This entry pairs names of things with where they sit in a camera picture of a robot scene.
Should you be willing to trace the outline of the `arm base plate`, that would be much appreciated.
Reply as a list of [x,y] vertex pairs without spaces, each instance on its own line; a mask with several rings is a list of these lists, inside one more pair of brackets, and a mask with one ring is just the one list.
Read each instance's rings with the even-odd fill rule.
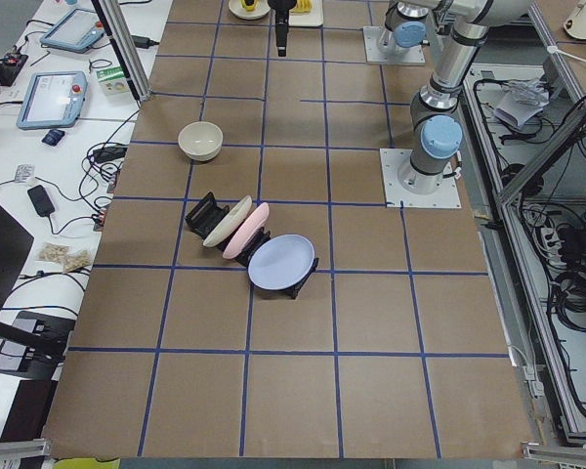
[[423,66],[425,57],[420,44],[412,47],[398,45],[393,33],[384,26],[362,29],[366,61],[369,64]]
[[442,172],[418,173],[410,161],[411,149],[380,149],[385,205],[389,208],[460,209],[454,168],[447,161]]

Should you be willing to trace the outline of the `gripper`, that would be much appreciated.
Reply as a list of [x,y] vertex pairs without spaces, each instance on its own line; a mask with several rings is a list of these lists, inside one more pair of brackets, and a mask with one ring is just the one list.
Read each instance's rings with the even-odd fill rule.
[[287,56],[289,32],[289,11],[293,9],[293,0],[268,0],[274,10],[275,44],[280,57]]

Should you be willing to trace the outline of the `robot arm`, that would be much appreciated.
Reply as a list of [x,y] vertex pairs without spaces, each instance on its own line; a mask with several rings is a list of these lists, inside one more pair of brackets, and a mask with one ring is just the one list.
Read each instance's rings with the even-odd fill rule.
[[[280,57],[287,56],[287,42],[289,33],[289,17],[292,10],[298,6],[298,1],[269,1],[269,7],[275,14],[275,44]],[[426,26],[421,20],[426,17],[428,10],[423,7],[415,8],[415,16],[403,12],[410,4],[391,1],[385,14],[384,29],[381,35],[381,46],[399,46],[411,48],[419,45],[425,38]]]
[[398,18],[421,18],[428,12],[455,16],[429,83],[414,96],[410,115],[414,145],[409,159],[398,169],[401,185],[412,193],[428,195],[440,185],[448,160],[460,149],[463,131],[453,118],[461,87],[488,31],[525,14],[529,1],[391,1],[385,29],[397,32]]

